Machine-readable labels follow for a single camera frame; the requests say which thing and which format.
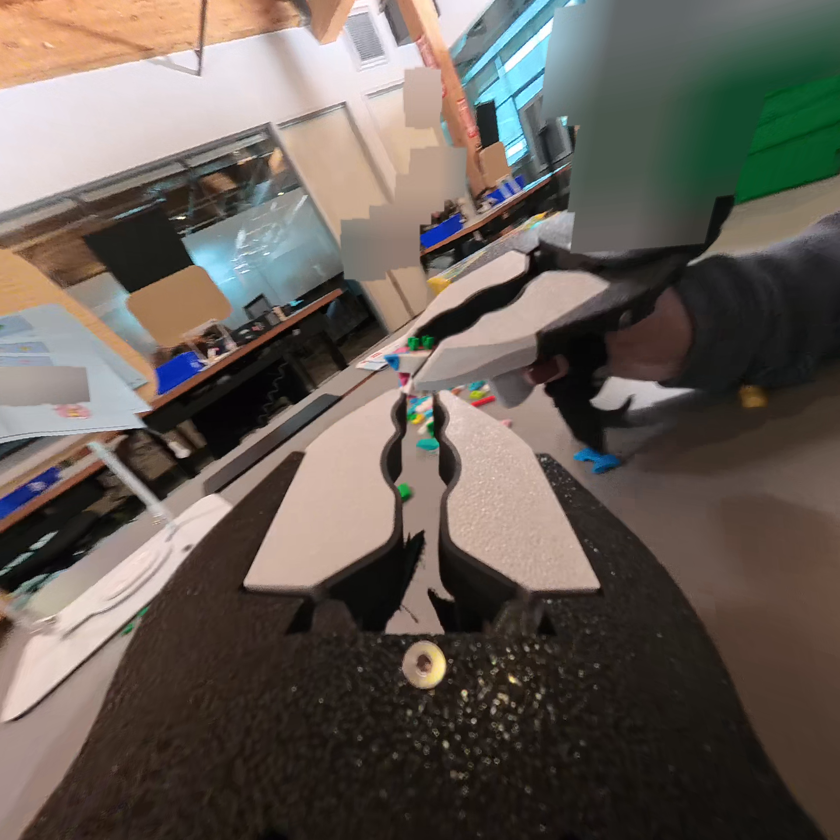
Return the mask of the blue storage bin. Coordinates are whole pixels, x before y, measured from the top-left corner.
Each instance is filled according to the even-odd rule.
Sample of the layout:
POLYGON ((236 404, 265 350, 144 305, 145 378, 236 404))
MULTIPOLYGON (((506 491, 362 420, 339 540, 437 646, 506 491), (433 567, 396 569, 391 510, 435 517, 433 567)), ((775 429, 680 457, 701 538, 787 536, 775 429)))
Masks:
POLYGON ((420 235, 422 251, 434 249, 450 238, 460 235, 464 229, 464 225, 464 219, 460 214, 457 214, 446 218, 436 225, 423 228, 420 235))
POLYGON ((157 379, 157 395, 162 396, 188 382, 205 370, 203 359, 188 350, 179 353, 154 368, 157 379))
POLYGON ((5 519, 42 496, 60 480, 61 468, 51 467, 1 498, 0 517, 5 519))

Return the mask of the light blue instruction booklet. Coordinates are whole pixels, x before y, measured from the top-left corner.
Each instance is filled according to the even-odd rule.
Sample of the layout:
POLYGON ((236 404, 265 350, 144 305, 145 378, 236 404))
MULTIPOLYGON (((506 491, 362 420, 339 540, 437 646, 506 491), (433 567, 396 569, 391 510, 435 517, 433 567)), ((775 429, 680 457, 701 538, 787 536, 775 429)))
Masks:
POLYGON ((58 304, 1 317, 2 445, 144 428, 148 380, 58 304))

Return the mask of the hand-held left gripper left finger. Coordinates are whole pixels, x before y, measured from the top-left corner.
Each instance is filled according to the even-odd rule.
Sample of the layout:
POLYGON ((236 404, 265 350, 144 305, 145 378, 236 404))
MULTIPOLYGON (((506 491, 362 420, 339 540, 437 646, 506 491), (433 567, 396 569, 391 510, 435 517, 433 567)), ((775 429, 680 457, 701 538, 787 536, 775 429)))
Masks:
POLYGON ((321 595, 399 550, 406 396, 388 391, 307 446, 244 582, 249 592, 321 595))

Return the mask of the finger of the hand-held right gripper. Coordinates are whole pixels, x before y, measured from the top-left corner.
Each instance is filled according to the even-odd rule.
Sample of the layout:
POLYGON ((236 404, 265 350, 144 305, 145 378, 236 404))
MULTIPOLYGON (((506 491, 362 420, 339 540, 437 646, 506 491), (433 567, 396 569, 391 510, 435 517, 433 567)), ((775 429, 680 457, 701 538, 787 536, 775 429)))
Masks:
POLYGON ((532 258, 510 251, 459 276, 431 301, 408 330, 408 337, 430 337, 435 344, 466 331, 484 315, 507 306, 529 281, 532 258))
POLYGON ((508 306, 444 339, 413 375, 414 392, 442 392, 486 381, 506 407, 527 400, 533 385, 523 370, 538 358, 539 333, 601 294, 607 281, 582 271, 548 271, 508 306))

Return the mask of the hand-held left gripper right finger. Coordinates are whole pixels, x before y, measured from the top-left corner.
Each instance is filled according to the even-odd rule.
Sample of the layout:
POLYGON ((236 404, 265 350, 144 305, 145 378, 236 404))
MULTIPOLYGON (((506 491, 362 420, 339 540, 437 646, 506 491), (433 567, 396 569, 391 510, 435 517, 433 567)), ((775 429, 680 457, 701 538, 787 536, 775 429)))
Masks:
POLYGON ((496 418, 438 393, 438 566, 458 602, 597 593, 600 582, 532 448, 496 418))

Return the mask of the white booklet stand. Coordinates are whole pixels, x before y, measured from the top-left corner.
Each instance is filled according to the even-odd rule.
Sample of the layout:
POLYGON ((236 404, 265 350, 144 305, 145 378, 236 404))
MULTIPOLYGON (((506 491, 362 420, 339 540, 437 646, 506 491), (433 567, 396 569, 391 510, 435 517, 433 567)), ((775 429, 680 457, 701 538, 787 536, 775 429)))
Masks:
POLYGON ((37 616, 12 596, 2 594, 3 617, 28 634, 3 700, 2 722, 30 712, 112 637, 133 624, 232 510, 228 501, 211 494, 174 517, 109 448, 95 443, 88 447, 163 527, 57 613, 37 616))

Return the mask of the person's right forearm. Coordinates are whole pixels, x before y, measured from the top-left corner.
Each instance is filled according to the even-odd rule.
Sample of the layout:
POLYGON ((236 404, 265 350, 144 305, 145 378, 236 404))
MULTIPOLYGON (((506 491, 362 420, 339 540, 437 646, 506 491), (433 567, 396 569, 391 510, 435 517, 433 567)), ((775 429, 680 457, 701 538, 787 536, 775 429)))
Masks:
POLYGON ((714 255, 675 286, 691 326, 679 373, 661 385, 724 392, 809 381, 839 354, 839 212, 745 255, 714 255))

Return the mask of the small multicoloured lego assembly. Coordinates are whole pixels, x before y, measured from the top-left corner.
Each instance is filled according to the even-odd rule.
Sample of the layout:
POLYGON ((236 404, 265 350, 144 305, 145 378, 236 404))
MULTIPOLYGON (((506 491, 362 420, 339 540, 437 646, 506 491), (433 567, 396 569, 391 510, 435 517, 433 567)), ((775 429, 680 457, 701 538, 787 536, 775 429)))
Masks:
POLYGON ((430 385, 417 384, 417 377, 437 346, 438 341, 432 335, 415 335, 406 332, 383 349, 382 358, 396 373, 399 386, 406 395, 420 396, 436 393, 430 385))

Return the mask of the wooden background desk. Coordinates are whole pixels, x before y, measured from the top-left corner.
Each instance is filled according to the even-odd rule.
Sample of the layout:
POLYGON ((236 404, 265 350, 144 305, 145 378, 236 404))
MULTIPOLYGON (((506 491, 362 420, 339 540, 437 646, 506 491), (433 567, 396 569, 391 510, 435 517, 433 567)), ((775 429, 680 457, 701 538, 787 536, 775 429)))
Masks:
POLYGON ((512 219, 515 214, 522 213, 524 209, 535 206, 538 200, 543 200, 549 195, 550 187, 557 187, 555 193, 559 194, 562 186, 563 178, 570 174, 572 170, 572 162, 568 161, 562 164, 559 168, 551 173, 542 176, 537 181, 525 186, 520 192, 510 196, 506 200, 496 204, 485 213, 481 213, 474 220, 465 222, 464 229, 460 235, 454 236, 449 240, 441 243, 438 247, 422 251, 420 248, 419 255, 421 261, 424 263, 427 259, 431 259, 432 255, 437 252, 447 251, 459 246, 459 243, 476 234, 492 233, 498 229, 503 222, 512 219))
POLYGON ((231 352, 222 354, 191 377, 157 395, 144 422, 157 433, 168 432, 274 364, 288 366, 300 382, 312 390, 314 385, 307 379, 307 373, 286 352, 289 340, 299 338, 304 332, 320 339, 339 369, 346 369, 347 360, 329 335, 325 320, 329 306, 346 292, 345 287, 332 289, 296 310, 286 320, 263 329, 251 341, 235 346, 231 352))

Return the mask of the black table rail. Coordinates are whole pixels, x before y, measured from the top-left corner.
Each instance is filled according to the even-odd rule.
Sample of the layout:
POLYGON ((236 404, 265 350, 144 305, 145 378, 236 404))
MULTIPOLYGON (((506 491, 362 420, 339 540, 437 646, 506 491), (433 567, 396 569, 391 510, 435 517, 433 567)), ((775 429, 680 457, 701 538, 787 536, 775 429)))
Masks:
POLYGON ((240 446, 232 458, 225 461, 203 484, 205 496, 217 494, 236 482, 260 461, 294 438, 303 429, 312 424, 336 404, 342 401, 341 395, 322 393, 306 402, 292 413, 284 413, 263 434, 256 436, 240 446))

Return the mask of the tan rounded divider board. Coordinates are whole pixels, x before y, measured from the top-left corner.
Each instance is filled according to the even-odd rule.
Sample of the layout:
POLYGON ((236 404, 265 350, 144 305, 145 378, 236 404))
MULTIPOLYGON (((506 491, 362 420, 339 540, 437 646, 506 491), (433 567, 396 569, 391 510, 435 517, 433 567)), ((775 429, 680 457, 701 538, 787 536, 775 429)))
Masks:
POLYGON ((158 381, 151 364, 141 353, 120 338, 87 307, 76 301, 68 292, 47 278, 23 257, 1 250, 1 314, 6 316, 36 306, 59 304, 76 318, 100 341, 114 351, 123 362, 137 371, 143 383, 134 390, 147 403, 158 396, 158 381))
POLYGON ((188 333, 223 322, 233 313, 230 300, 200 266, 181 269, 130 293, 125 305, 163 348, 174 347, 188 333))

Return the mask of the green backdrop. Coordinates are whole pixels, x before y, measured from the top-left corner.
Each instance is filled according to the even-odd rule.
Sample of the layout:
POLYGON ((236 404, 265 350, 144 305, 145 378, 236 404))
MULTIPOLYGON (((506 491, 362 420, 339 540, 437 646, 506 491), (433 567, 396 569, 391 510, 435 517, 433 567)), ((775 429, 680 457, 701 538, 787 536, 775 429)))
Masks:
POLYGON ((765 95, 734 198, 742 204, 839 172, 839 76, 765 95))

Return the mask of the scattered small lego pieces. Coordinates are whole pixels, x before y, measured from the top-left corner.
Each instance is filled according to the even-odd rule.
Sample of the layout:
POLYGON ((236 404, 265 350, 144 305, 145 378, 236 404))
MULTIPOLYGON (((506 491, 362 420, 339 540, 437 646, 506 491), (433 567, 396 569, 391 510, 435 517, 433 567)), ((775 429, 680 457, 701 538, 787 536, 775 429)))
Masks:
POLYGON ((461 460, 498 458, 518 436, 506 418, 488 414, 497 395, 486 381, 454 385, 436 393, 409 397, 408 419, 418 433, 461 460))

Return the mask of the person's right hand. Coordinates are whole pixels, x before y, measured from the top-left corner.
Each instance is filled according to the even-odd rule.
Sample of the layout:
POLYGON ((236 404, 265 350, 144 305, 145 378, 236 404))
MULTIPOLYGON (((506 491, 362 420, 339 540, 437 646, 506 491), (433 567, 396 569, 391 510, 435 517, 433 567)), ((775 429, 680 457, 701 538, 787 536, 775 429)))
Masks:
POLYGON ((684 369, 693 338, 686 306, 677 289, 668 288, 649 316, 604 337, 605 358, 595 374, 601 378, 671 382, 684 369))

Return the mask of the white wall vent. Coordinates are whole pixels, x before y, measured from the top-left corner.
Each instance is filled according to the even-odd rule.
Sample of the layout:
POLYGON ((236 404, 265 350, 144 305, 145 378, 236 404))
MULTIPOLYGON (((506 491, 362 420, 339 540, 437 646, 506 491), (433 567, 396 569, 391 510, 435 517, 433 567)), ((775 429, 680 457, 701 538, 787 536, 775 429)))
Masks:
POLYGON ((387 62, 382 37, 368 7, 352 12, 345 21, 343 32, 360 70, 368 70, 387 62))

